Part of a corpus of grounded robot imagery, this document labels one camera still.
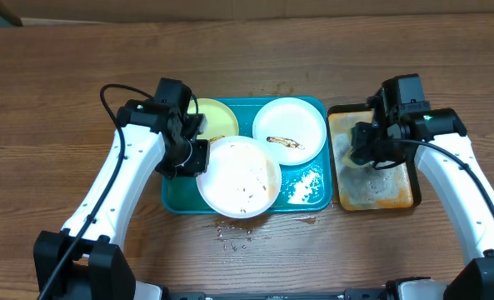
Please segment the white front plate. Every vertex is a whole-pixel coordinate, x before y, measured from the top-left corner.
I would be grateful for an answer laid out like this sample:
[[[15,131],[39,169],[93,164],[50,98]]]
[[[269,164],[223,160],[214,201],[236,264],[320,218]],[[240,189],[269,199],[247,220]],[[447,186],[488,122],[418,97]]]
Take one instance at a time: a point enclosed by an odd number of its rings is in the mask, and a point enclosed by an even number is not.
[[[204,202],[229,218],[253,218],[270,208],[282,186],[280,164],[251,137],[231,136],[210,145],[206,172],[196,177]]]

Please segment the yellow green sponge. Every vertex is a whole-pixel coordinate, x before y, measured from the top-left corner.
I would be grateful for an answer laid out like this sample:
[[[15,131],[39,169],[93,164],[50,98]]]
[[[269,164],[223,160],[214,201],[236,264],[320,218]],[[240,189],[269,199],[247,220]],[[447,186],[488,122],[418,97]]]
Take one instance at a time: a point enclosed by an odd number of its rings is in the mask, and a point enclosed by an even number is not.
[[[349,167],[349,168],[361,168],[362,165],[358,165],[356,164],[355,162],[352,161],[351,157],[350,157],[350,152],[346,152],[342,158],[341,158],[341,162],[343,165]]]

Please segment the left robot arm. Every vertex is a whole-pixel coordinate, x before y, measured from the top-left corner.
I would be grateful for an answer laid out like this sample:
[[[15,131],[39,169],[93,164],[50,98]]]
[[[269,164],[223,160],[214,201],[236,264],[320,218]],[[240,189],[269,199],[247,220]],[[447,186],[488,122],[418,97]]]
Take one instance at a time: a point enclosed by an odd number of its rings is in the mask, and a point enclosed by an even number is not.
[[[167,289],[138,281],[123,253],[127,228],[147,180],[194,178],[210,147],[198,139],[207,120],[189,112],[197,98],[182,81],[161,78],[154,94],[108,115],[115,126],[107,158],[87,196],[59,232],[33,247],[41,299],[167,299]]]

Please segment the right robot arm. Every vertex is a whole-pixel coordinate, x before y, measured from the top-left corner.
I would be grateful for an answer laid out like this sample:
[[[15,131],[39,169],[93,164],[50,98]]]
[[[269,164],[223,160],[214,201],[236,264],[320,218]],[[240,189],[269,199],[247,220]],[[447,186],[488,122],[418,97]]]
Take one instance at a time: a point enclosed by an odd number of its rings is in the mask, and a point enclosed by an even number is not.
[[[367,99],[370,122],[352,129],[350,160],[376,170],[412,162],[434,188],[462,246],[465,267],[450,283],[387,282],[381,299],[494,299],[494,190],[451,108],[433,109],[416,74],[382,83]]]

